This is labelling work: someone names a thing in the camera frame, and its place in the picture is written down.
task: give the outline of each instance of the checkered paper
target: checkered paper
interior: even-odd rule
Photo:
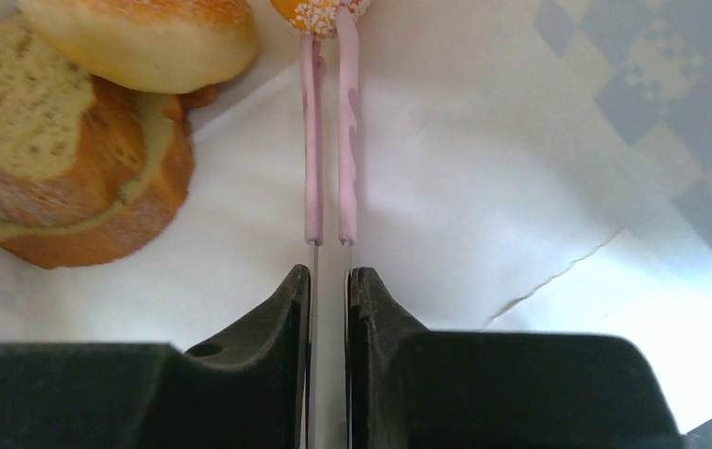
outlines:
[[[534,27],[712,249],[712,1],[543,0]]]

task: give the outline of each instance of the bun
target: bun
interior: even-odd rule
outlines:
[[[75,64],[124,87],[188,94],[231,80],[259,43],[246,0],[17,0]]]
[[[125,257],[173,221],[194,170],[176,95],[137,94],[146,165],[98,216],[71,226],[33,227],[0,220],[0,247],[42,268],[84,267]]]
[[[131,91],[79,69],[22,14],[0,22],[0,218],[71,225],[142,168]]]
[[[347,6],[358,20],[371,0],[270,0],[273,7],[293,26],[304,33],[331,37],[336,34],[336,10]]]
[[[190,94],[180,96],[184,110],[199,109],[211,105],[218,98],[218,89],[215,86],[203,87]]]

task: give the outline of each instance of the pink stick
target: pink stick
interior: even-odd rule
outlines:
[[[325,62],[320,56],[320,41],[315,36],[301,38],[300,74],[303,83],[303,120],[306,124],[306,208],[305,239],[323,244],[323,124],[320,88]]]
[[[356,159],[358,103],[358,31],[347,7],[336,11],[339,34],[339,240],[356,244]]]

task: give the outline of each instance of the orange pastry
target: orange pastry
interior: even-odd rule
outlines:
[[[270,0],[273,7],[285,19],[304,33],[320,37],[332,37],[336,34],[336,10],[339,6],[347,7],[357,21],[371,0]]]

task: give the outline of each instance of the sesame seeds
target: sesame seeds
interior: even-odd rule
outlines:
[[[339,5],[346,6],[353,19],[357,21],[366,12],[371,0],[305,0],[295,7],[295,17],[289,22],[304,33],[312,33],[323,37],[336,35],[336,9]]]

